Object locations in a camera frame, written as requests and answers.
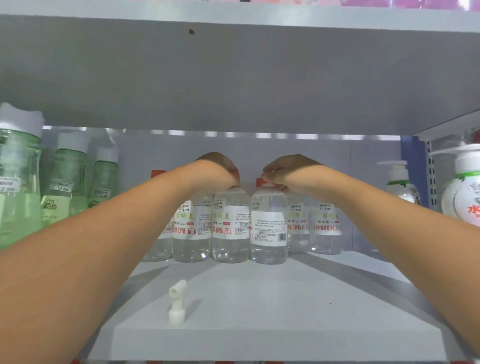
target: store shelf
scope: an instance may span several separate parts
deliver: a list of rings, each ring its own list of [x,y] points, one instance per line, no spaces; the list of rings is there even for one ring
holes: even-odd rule
[[[51,125],[400,135],[480,109],[478,12],[3,0],[0,49],[0,100]]]
[[[187,319],[168,323],[168,289],[189,282]],[[445,361],[461,341],[391,264],[359,253],[283,265],[140,264],[90,359]]]

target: plastic bottle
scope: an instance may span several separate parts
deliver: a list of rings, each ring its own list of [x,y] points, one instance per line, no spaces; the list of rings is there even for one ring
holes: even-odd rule
[[[208,259],[212,244],[212,196],[185,201],[175,213],[173,258],[195,263]]]
[[[88,208],[115,197],[119,189],[119,155],[116,148],[99,148],[93,166],[92,185],[88,192]]]
[[[480,144],[441,149],[431,155],[457,154],[455,178],[442,195],[445,215],[480,226]]]
[[[287,260],[287,197],[280,185],[257,178],[250,205],[250,259],[261,264]]]
[[[215,195],[212,257],[221,263],[239,263],[250,254],[250,197],[238,186]]]
[[[400,197],[414,204],[421,205],[418,190],[408,178],[406,160],[389,160],[386,162],[378,162],[377,164],[391,166],[390,181],[387,183],[385,189],[389,194]]]
[[[42,228],[39,162],[43,115],[0,105],[0,249]]]
[[[306,197],[293,191],[288,191],[288,243],[287,249],[292,254],[308,252],[309,245],[309,208]]]
[[[60,133],[53,154],[51,177],[42,198],[44,226],[87,208],[85,168],[89,140],[75,133]]]
[[[165,173],[166,170],[153,170],[152,178]],[[167,226],[163,229],[162,233],[158,237],[155,243],[153,243],[150,250],[145,254],[142,262],[160,262],[162,260],[168,260],[173,255],[173,227],[175,225],[173,215],[168,222]]]
[[[342,252],[342,226],[338,211],[332,204],[312,200],[310,203],[310,246],[311,252],[340,254]]]

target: forearm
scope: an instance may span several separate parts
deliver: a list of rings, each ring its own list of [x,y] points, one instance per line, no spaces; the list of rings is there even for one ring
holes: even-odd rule
[[[176,208],[194,193],[194,169],[190,164],[155,177],[2,251],[0,362],[71,360]],[[25,342],[35,347],[25,350]]]
[[[351,177],[334,179],[332,202],[480,352],[480,229]]]

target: hand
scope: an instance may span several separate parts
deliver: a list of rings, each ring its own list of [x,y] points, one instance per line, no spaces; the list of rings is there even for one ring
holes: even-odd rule
[[[284,184],[292,191],[312,194],[315,189],[315,167],[322,164],[301,154],[275,159],[264,168],[263,179],[270,183]]]
[[[197,171],[194,182],[201,193],[216,194],[239,184],[238,168],[221,153],[204,154],[192,164]]]

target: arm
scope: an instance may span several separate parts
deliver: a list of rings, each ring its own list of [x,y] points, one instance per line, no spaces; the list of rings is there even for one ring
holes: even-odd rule
[[[480,228],[392,196],[304,156],[264,179],[342,209],[366,238],[480,352]]]
[[[178,206],[235,185],[210,153],[0,252],[0,363],[68,363]]]

